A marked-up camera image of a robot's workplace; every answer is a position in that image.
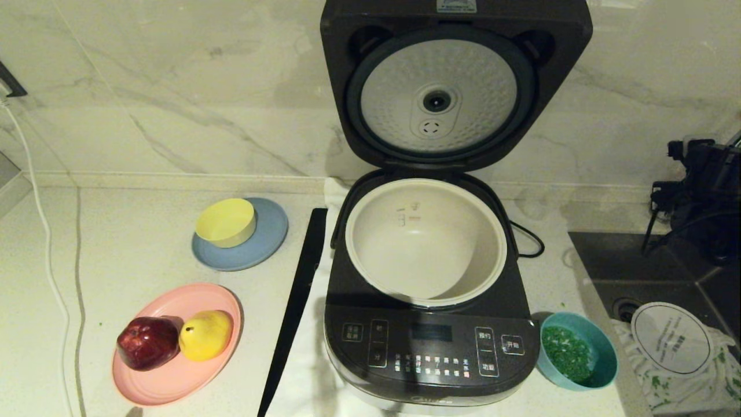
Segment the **teal bowl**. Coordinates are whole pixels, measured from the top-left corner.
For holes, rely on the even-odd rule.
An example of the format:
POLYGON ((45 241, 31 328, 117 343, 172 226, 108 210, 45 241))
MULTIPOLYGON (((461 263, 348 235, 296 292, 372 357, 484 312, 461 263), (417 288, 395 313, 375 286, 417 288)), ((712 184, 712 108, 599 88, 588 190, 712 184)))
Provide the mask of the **teal bowl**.
POLYGON ((598 325, 574 312, 537 312, 534 317, 540 319, 541 351, 537 360, 537 369, 549 382, 575 392, 601 390, 613 383, 619 370, 617 353, 613 343, 598 325), (542 335, 545 328, 554 325, 574 331, 590 347, 592 374, 586 382, 572 382, 551 364, 545 353, 542 335))

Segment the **black rice cooker lid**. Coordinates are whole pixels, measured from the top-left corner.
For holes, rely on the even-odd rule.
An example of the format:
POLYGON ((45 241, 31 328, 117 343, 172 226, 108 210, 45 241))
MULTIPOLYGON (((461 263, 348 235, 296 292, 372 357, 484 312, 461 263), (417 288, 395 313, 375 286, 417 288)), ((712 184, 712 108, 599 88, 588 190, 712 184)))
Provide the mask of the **black rice cooker lid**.
POLYGON ((325 0, 320 19, 345 139, 385 170, 497 163, 592 32, 587 0, 325 0))

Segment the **white inner pot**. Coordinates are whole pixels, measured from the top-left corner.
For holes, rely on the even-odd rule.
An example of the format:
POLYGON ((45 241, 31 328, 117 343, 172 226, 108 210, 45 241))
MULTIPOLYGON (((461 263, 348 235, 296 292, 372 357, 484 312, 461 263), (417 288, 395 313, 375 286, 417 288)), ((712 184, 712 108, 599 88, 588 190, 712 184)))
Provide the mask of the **white inner pot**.
POLYGON ((509 253, 502 222, 482 198, 423 178, 392 181, 360 198, 347 217, 344 242, 373 288, 423 307, 482 295, 509 253))

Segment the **black rice cooker body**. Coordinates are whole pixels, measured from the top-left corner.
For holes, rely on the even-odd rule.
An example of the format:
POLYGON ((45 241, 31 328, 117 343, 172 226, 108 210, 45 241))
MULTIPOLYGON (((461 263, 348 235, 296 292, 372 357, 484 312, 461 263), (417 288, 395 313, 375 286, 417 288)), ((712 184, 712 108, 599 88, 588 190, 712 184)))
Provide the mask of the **black rice cooker body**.
POLYGON ((530 314, 512 224, 484 182, 468 174, 436 178, 373 171, 350 188, 330 244, 328 356, 365 401, 409 414, 465 414, 510 396, 534 370, 540 325, 530 314), (383 184, 417 178, 472 192, 502 222, 509 248, 505 269, 492 288, 471 301, 447 307, 402 302, 373 288, 350 261, 344 233, 355 204, 383 184))

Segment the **yellow bowl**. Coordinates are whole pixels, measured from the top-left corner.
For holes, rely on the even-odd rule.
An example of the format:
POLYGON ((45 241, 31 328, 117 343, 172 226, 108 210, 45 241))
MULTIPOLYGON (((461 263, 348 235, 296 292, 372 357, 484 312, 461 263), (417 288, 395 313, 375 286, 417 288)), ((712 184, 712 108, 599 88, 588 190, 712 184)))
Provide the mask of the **yellow bowl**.
POLYGON ((248 200, 230 198, 205 208, 196 221, 195 233, 217 248, 233 248, 256 232, 257 213, 248 200))

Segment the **steel sink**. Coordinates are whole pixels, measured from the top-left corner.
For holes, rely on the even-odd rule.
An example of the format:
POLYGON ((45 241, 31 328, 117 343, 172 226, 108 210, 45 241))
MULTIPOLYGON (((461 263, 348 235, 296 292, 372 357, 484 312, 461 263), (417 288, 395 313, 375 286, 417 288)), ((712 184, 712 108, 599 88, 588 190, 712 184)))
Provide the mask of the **steel sink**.
POLYGON ((599 324, 628 324, 643 304, 683 307, 701 322, 731 337, 729 356, 741 361, 741 266, 717 266, 693 245, 675 241, 649 256, 640 235, 570 232, 586 310, 599 324))

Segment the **chopped green bits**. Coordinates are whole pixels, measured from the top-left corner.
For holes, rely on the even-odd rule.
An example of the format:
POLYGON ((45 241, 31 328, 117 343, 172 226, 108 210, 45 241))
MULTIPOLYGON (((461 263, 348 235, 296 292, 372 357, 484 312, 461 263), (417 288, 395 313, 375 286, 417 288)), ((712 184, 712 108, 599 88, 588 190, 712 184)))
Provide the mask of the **chopped green bits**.
POLYGON ((577 333, 554 325, 545 328, 542 337, 545 353, 562 375, 575 383, 583 383, 590 378, 590 347, 577 333))

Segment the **white plastic bag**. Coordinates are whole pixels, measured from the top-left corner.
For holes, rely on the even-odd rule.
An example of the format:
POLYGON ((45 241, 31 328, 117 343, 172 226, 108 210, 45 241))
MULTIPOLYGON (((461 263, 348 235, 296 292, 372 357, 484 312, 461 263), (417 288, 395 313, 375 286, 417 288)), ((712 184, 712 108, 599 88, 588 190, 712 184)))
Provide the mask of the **white plastic bag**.
POLYGON ((611 322, 652 414, 741 417, 741 363, 729 351, 736 345, 733 338, 710 327, 707 331, 714 349, 709 366, 692 378, 679 378, 654 367, 643 356, 630 325, 611 322))

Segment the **black flat mat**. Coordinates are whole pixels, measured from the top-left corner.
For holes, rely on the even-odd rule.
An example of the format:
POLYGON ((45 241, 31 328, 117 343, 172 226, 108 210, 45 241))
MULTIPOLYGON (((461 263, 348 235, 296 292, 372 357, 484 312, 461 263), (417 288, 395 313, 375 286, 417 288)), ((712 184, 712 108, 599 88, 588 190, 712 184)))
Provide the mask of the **black flat mat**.
POLYGON ((288 362, 289 351, 313 284, 313 275, 322 256, 327 213, 327 208, 314 208, 311 212, 257 417, 266 417, 288 362))

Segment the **blue plate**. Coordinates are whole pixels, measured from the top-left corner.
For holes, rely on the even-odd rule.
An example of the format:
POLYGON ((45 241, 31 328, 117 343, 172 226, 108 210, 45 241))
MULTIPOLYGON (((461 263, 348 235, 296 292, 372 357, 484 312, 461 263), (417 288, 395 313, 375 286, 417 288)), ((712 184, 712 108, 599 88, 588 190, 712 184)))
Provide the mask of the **blue plate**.
POLYGON ((191 250, 204 266, 223 272, 248 269, 270 258, 285 240, 289 222, 283 207, 265 198, 243 199, 250 201, 256 209, 256 232, 245 243, 233 248, 217 248, 194 233, 191 250))

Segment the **yellow pear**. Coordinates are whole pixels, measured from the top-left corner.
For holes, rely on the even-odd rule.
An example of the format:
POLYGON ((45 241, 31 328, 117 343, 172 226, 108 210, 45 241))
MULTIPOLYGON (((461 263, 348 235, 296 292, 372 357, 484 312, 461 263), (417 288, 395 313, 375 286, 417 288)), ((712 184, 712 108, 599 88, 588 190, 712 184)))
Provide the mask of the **yellow pear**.
POLYGON ((191 361, 209 361, 230 343, 233 320, 222 310, 204 310, 186 320, 178 336, 178 346, 191 361))

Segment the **pink plate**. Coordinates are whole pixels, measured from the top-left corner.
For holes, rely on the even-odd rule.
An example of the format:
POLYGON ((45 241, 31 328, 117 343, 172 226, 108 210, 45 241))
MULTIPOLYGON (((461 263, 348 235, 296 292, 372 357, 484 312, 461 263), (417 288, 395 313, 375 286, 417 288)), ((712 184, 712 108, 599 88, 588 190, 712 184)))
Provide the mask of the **pink plate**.
POLYGON ((164 406, 192 395, 219 375, 239 345, 243 325, 243 311, 232 291, 215 283, 191 283, 154 298, 135 316, 172 315, 190 319, 204 310, 220 310, 230 315, 233 329, 225 350, 202 362, 178 354, 167 364, 145 372, 130 369, 119 353, 114 352, 111 374, 122 397, 143 408, 164 406))

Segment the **dark red apple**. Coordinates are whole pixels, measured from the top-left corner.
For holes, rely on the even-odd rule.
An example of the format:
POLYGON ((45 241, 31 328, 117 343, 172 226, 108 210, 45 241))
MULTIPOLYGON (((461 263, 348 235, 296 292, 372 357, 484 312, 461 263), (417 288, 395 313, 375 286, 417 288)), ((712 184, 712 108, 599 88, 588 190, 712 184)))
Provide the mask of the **dark red apple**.
POLYGON ((137 317, 119 334, 116 351, 130 369, 151 371, 177 356, 179 332, 172 317, 137 317))

